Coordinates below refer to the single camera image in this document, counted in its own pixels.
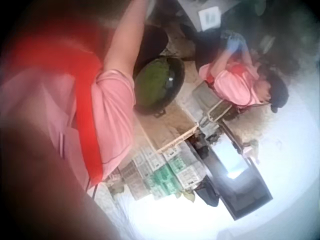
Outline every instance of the black hair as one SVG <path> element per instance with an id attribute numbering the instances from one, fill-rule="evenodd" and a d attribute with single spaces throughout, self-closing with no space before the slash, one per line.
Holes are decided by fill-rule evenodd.
<path id="1" fill-rule="evenodd" d="M 271 110 L 274 113 L 278 112 L 278 108 L 282 108 L 288 101 L 289 92 L 284 81 L 272 70 L 266 74 L 266 80 L 270 83 L 270 103 Z"/>

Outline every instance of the green food in bowl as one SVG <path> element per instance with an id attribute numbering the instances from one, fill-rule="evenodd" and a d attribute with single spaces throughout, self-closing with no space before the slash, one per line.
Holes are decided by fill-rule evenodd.
<path id="1" fill-rule="evenodd" d="M 148 107 L 166 95 L 166 82 L 169 77 L 169 64 L 165 58 L 149 63 L 135 80 L 136 103 Z"/>

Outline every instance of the black container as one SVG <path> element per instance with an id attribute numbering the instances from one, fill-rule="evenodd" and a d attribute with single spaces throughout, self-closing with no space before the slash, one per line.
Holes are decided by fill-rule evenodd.
<path id="1" fill-rule="evenodd" d="M 178 95 L 185 80 L 185 65 L 182 60 L 175 57 L 160 57 L 148 63 L 140 72 L 144 71 L 154 61 L 166 59 L 169 65 L 169 74 L 166 80 L 165 96 L 150 106 L 136 104 L 134 109 L 142 115 L 154 115 L 156 118 L 166 114 L 165 107 L 168 106 Z"/>

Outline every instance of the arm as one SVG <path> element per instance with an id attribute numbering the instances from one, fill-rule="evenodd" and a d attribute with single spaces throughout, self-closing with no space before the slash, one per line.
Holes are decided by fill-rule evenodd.
<path id="1" fill-rule="evenodd" d="M 220 57 L 216 60 L 213 67 L 210 69 L 210 73 L 214 78 L 216 78 L 219 73 L 226 69 L 227 62 L 231 56 L 232 53 L 230 51 L 224 50 Z"/>
<path id="2" fill-rule="evenodd" d="M 235 37 L 229 37 L 226 49 L 223 51 L 223 53 L 220 55 L 220 57 L 216 60 L 212 68 L 210 69 L 211 75 L 216 78 L 219 73 L 221 73 L 223 70 L 226 69 L 227 62 L 229 58 L 232 56 L 232 54 L 237 51 L 239 48 L 240 41 L 238 38 Z"/>
<path id="3" fill-rule="evenodd" d="M 242 61 L 244 64 L 252 66 L 251 55 L 245 40 L 242 41 Z"/>
<path id="4" fill-rule="evenodd" d="M 104 59 L 104 70 L 132 75 L 144 34 L 149 0 L 132 0 L 115 30 Z"/>

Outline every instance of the hand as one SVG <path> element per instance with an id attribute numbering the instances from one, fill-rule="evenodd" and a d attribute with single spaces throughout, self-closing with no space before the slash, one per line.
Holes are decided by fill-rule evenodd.
<path id="1" fill-rule="evenodd" d="M 246 42 L 245 38 L 239 33 L 235 33 L 234 37 L 237 38 L 240 41 L 241 50 L 242 51 L 247 51 L 248 50 L 248 46 L 247 46 L 247 42 Z"/>
<path id="2" fill-rule="evenodd" d="M 237 37 L 230 36 L 226 43 L 226 50 L 230 53 L 235 53 L 240 46 L 240 40 Z"/>

